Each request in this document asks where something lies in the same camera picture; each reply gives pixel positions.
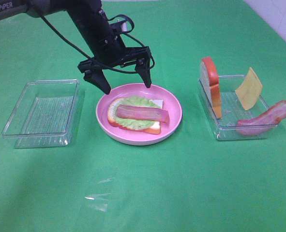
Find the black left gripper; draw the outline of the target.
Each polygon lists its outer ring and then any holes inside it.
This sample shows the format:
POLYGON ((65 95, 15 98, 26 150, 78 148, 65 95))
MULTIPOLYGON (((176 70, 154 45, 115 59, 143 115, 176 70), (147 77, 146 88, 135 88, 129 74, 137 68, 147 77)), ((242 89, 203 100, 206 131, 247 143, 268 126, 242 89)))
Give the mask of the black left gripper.
POLYGON ((130 35, 135 27, 131 18, 118 14, 109 19, 101 7, 73 7, 67 13, 93 53, 79 64, 86 82, 109 94, 111 86, 102 70, 121 73, 116 66, 135 65, 145 87, 151 87, 151 51, 130 35))

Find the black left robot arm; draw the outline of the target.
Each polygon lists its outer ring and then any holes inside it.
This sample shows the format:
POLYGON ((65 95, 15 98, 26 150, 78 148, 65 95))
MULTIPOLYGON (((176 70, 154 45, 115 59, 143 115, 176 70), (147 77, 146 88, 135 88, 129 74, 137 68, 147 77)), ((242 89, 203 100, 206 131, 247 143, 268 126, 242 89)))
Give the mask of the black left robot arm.
POLYGON ((134 65, 133 74, 139 74, 147 88, 151 87, 150 70, 155 61, 150 48, 138 41, 139 47, 126 47, 121 35, 130 37, 130 24, 135 27, 131 18, 120 14, 120 21, 115 23, 107 18, 102 3, 99 0, 0 0, 0 20, 26 13, 31 17, 41 18, 62 40, 84 55, 87 60, 78 65, 84 74, 84 80, 98 87, 103 93, 109 94, 111 87, 103 71, 112 70, 123 73, 123 69, 116 69, 134 65), (84 53, 80 48, 67 40, 46 19, 46 15, 66 11, 84 41, 93 53, 93 57, 84 53))

